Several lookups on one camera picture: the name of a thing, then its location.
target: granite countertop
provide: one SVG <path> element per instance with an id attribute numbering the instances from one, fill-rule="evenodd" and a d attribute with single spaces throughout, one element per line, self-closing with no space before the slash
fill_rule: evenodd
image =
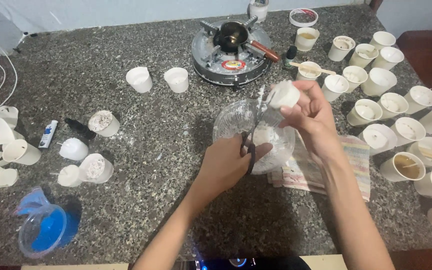
<path id="1" fill-rule="evenodd" d="M 346 35 L 358 44 L 367 43 L 373 33 L 384 29 L 367 5 L 318 8 L 317 12 L 315 28 L 321 36 L 311 51 L 298 53 L 297 61 L 309 59 L 338 74 L 348 65 L 351 53 L 341 62 L 329 60 L 327 52 L 334 37 Z M 293 44 L 297 30 L 289 24 L 288 14 L 271 12 L 262 23 L 280 53 Z M 190 46 L 200 29 L 198 22 L 160 21 L 42 33 L 20 44 L 20 53 L 11 56 L 18 84 L 8 102 L 20 112 L 16 130 L 37 145 L 44 126 L 51 120 L 60 122 L 38 163 L 8 166 L 17 168 L 20 176 L 14 186 L 0 188 L 0 265 L 134 262 L 197 174 L 204 150 L 212 143 L 213 122 L 219 112 L 234 101 L 255 98 L 263 84 L 295 76 L 295 71 L 279 63 L 238 93 L 208 84 L 192 68 Z M 13 87 L 14 75 L 8 61 L 0 59 L 9 73 L 0 92 L 1 103 Z M 153 78 L 148 93 L 136 93 L 125 81 L 126 72 L 136 66 L 148 67 Z M 163 74 L 171 67 L 188 70 L 186 92 L 175 94 L 168 88 Z M 404 95 L 422 84 L 407 61 L 393 72 L 398 78 L 393 92 Z M 345 120 L 361 98 L 367 96 L 358 88 L 332 102 L 339 134 L 358 135 L 363 130 Z M 104 184 L 60 186 L 49 173 L 78 164 L 58 155 L 56 142 L 75 137 L 62 120 L 69 117 L 86 123 L 98 110 L 113 111 L 121 123 L 116 136 L 97 136 L 89 142 L 90 152 L 113 162 L 114 176 Z M 419 119 L 427 112 L 413 116 Z M 368 207 L 389 250 L 432 248 L 432 226 L 425 216 L 432 199 L 419 196 L 411 182 L 388 182 L 378 171 L 381 163 L 403 149 L 371 158 Z M 18 249 L 18 230 L 24 218 L 13 216 L 12 211 L 37 185 L 52 203 L 79 211 L 81 224 L 68 246 L 33 260 Z M 207 207 L 190 230 L 179 259 L 335 254 L 337 247 L 326 196 L 274 188 L 261 175 L 244 177 Z"/>

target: hand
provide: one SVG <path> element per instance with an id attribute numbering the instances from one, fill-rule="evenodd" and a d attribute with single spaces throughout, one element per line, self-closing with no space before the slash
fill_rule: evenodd
<path id="1" fill-rule="evenodd" d="M 232 138 L 218 139 L 206 149 L 201 169 L 188 194 L 197 194 L 206 206 L 224 191 L 234 187 L 248 171 L 251 154 L 240 152 L 243 138 L 237 134 Z M 256 161 L 273 149 L 270 143 L 256 147 Z"/>
<path id="2" fill-rule="evenodd" d="M 294 107 L 284 106 L 279 127 L 292 126 L 303 138 L 311 158 L 322 166 L 324 161 L 346 158 L 339 141 L 331 105 L 316 81 L 296 81 L 301 96 Z"/>

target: striped cloth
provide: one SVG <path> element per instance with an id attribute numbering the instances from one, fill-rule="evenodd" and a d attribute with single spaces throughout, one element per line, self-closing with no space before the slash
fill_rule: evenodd
<path id="1" fill-rule="evenodd" d="M 326 195 L 319 167 L 309 157 L 301 137 L 297 137 L 299 138 L 296 138 L 293 155 L 286 162 L 286 166 L 268 173 L 268 182 L 273 184 L 273 187 L 297 188 Z M 361 195 L 366 202 L 369 202 L 371 191 L 369 145 L 351 135 L 339 136 L 339 140 L 353 167 Z"/>

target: red sticker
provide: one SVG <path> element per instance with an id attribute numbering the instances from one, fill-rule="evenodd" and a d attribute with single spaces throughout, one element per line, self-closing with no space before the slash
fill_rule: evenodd
<path id="1" fill-rule="evenodd" d="M 226 60 L 221 64 L 221 66 L 228 70 L 242 69 L 245 65 L 246 63 L 241 60 Z"/>

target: scissors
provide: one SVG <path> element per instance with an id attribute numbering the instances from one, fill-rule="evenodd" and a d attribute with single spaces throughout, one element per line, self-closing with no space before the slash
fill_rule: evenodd
<path id="1" fill-rule="evenodd" d="M 269 99 L 268 102 L 266 102 L 266 106 L 269 105 L 269 103 L 271 103 L 271 101 L 273 100 L 273 97 L 275 95 L 272 95 L 271 98 Z M 260 110 L 262 107 L 263 103 L 261 102 L 260 107 L 257 107 L 256 110 Z M 251 172 L 253 171 L 253 167 L 255 166 L 256 163 L 256 146 L 253 142 L 253 139 L 255 137 L 255 130 L 256 127 L 258 126 L 259 122 L 261 121 L 261 119 L 263 118 L 264 114 L 266 113 L 266 110 L 261 110 L 259 113 L 256 113 L 256 117 L 254 118 L 254 126 L 253 128 L 251 128 L 249 130 L 249 132 L 244 131 L 241 133 L 241 136 L 243 138 L 243 141 L 241 143 L 241 148 L 243 149 L 246 146 L 246 140 L 248 139 L 249 135 L 251 135 L 251 140 L 249 141 L 249 145 L 248 145 L 248 153 L 251 153 L 251 160 L 249 161 L 249 167 L 248 167 L 248 171 L 246 172 L 246 175 L 250 175 Z"/>

